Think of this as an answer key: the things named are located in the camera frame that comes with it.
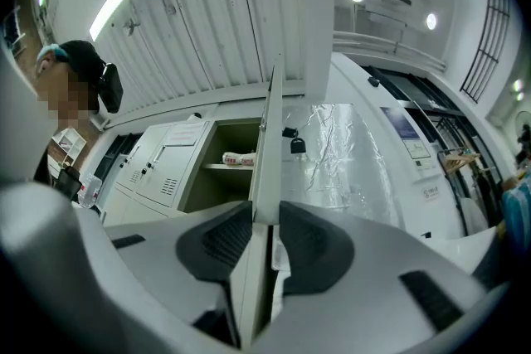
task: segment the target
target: open cabinet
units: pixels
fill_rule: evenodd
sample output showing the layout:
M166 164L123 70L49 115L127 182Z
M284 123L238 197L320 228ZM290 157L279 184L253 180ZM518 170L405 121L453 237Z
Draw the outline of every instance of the open cabinet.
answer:
M197 174L191 179L178 209L194 212L230 201L250 199L253 166L226 165L223 153L253 153L258 145L260 120L216 121L197 158Z

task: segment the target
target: metal railing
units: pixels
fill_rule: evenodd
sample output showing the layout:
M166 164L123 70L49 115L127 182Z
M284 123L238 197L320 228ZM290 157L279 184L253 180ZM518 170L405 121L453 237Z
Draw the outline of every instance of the metal railing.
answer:
M509 26L509 0L487 0L487 13L481 32L480 44L475 53L465 81L460 88L478 103L504 46L507 27Z
M425 70L444 72L446 63L413 47L397 41L355 32L334 32L334 51L350 54L370 54L417 65Z

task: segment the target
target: locker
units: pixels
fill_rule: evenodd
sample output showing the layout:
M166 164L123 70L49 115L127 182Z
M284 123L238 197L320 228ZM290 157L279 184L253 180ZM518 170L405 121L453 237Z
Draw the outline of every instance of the locker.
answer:
M124 167L121 169L116 182L134 191L142 179L142 170L153 156L160 141L172 127L171 124L149 127L126 158Z
M163 143L146 164L147 172L137 187L140 196L172 206L206 124L177 124L168 131Z
M167 218L165 215L148 208L134 199L129 201L127 210L125 211L121 224L129 223L144 223L146 221L163 220Z
M109 199L105 203L105 218L103 225L119 225L122 223L125 208L129 204L129 196L113 187L109 194Z

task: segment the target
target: shelf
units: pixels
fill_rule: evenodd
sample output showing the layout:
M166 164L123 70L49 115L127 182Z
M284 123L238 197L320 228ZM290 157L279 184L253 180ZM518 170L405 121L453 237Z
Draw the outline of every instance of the shelf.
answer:
M231 171L250 171L254 170L252 165L226 165L226 164L203 164L203 168L207 170L231 170Z

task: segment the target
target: man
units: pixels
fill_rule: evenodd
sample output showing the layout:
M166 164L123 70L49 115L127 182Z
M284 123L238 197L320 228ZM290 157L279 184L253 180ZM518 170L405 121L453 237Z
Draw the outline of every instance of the man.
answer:
M78 120L88 119L100 109L98 94L105 63L88 41L74 40L62 45L45 46L37 56L35 89L38 98L55 111L57 130L76 127ZM51 184L46 153L37 169L35 180Z

